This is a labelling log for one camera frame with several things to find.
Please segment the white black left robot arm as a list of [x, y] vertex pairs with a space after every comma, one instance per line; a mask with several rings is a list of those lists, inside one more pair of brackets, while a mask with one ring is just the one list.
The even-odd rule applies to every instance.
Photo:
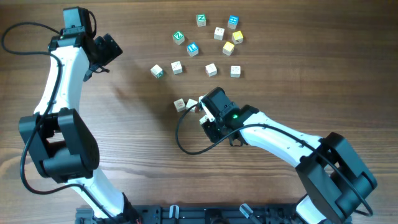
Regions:
[[53, 190], [33, 189], [25, 176], [30, 155], [37, 172], [71, 188], [91, 207], [97, 223], [139, 223], [141, 216], [127, 197], [99, 169], [96, 139], [79, 115], [82, 85], [93, 73], [122, 54], [109, 35], [95, 39], [84, 33], [59, 35], [49, 45], [50, 73], [33, 115], [22, 117], [19, 132], [25, 143], [20, 174], [26, 189], [48, 195]]

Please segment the wooden block red dog picture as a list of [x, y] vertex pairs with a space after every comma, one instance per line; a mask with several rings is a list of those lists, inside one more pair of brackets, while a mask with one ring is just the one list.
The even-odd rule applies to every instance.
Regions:
[[186, 110], [186, 104], [182, 98], [174, 101], [174, 106], [177, 112]]

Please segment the wooden block sketch picture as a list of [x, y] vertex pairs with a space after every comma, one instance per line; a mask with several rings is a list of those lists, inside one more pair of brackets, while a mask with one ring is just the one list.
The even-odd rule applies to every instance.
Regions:
[[207, 114], [205, 113], [205, 115], [204, 115], [202, 118], [200, 118], [199, 122], [200, 122], [200, 124], [202, 125], [202, 124], [205, 123], [207, 120], [208, 120], [208, 117], [207, 117]]

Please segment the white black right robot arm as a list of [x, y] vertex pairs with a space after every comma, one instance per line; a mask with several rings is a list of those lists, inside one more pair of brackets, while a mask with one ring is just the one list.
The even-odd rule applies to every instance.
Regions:
[[295, 168], [306, 194], [296, 213], [307, 223], [343, 223], [377, 187], [376, 178], [341, 135], [304, 134], [271, 120], [258, 109], [233, 103], [221, 108], [200, 104], [201, 125], [212, 142], [223, 138], [259, 147]]

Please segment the plain wooden block green side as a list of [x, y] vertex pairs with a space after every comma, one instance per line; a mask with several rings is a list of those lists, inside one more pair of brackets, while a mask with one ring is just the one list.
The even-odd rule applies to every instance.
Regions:
[[191, 108], [190, 112], [195, 113], [197, 111], [197, 104], [198, 102], [193, 99], [189, 99], [186, 104], [186, 110]]

